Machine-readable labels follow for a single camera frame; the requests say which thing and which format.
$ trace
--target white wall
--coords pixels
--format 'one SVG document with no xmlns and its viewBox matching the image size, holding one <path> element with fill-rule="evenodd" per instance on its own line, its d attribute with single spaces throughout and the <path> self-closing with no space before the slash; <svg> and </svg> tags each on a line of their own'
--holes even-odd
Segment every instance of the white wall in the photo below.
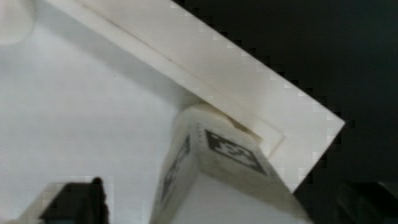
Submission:
<svg viewBox="0 0 398 224">
<path fill-rule="evenodd" d="M 35 33 L 0 48 L 0 217 L 20 216 L 49 183 L 100 175 L 115 223 L 148 223 L 173 118 L 196 97 L 38 3 Z"/>
</svg>

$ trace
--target black label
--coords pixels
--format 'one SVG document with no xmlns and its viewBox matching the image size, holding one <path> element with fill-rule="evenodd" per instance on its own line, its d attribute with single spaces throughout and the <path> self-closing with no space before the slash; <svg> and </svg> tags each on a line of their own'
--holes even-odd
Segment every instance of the black label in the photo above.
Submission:
<svg viewBox="0 0 398 224">
<path fill-rule="evenodd" d="M 171 194 L 173 191 L 173 185 L 177 182 L 177 176 L 180 172 L 180 167 L 184 163 L 184 159 L 187 158 L 187 155 L 191 154 L 191 136 L 186 139 L 186 143 L 179 152 L 179 156 L 175 159 L 175 163 L 171 165 L 166 177 L 164 177 L 164 182 L 163 182 L 163 202 L 168 198 L 168 195 Z"/>
<path fill-rule="evenodd" d="M 221 155 L 246 165 L 255 171 L 267 175 L 259 158 L 251 150 L 248 150 L 237 143 L 223 138 L 214 132 L 207 131 L 209 146 Z"/>
</svg>

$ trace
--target dark background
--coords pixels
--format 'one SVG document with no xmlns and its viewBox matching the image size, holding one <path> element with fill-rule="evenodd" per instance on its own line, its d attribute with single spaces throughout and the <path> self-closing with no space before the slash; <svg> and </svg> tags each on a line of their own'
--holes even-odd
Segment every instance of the dark background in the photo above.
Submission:
<svg viewBox="0 0 398 224">
<path fill-rule="evenodd" d="M 177 2 L 349 123 L 296 191 L 331 224 L 342 181 L 398 180 L 398 1 Z"/>
</svg>

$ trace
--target black printed symbol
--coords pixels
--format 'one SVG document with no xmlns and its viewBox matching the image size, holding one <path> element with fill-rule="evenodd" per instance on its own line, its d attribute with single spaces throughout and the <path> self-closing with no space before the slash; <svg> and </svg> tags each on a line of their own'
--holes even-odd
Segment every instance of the black printed symbol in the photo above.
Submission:
<svg viewBox="0 0 398 224">
<path fill-rule="evenodd" d="M 184 159 L 187 158 L 187 155 L 191 154 L 191 136 L 186 139 L 186 143 L 179 152 L 177 160 L 171 165 L 166 177 L 164 177 L 164 183 L 163 183 L 163 202 L 171 194 L 173 188 L 175 188 L 175 182 L 177 182 L 177 175 L 184 163 Z"/>
<path fill-rule="evenodd" d="M 243 165 L 246 165 L 253 170 L 267 175 L 255 153 L 209 130 L 207 137 L 211 149 L 230 159 L 234 159 Z"/>
</svg>

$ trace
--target black object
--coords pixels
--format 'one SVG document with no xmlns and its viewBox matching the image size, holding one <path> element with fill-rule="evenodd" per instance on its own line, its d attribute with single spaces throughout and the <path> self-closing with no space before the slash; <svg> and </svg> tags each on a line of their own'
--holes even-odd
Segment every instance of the black object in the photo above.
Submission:
<svg viewBox="0 0 398 224">
<path fill-rule="evenodd" d="M 344 183 L 337 223 L 398 224 L 398 198 L 385 183 Z"/>
<path fill-rule="evenodd" d="M 47 224 L 109 224 L 104 181 L 70 183 L 42 215 Z"/>
</svg>

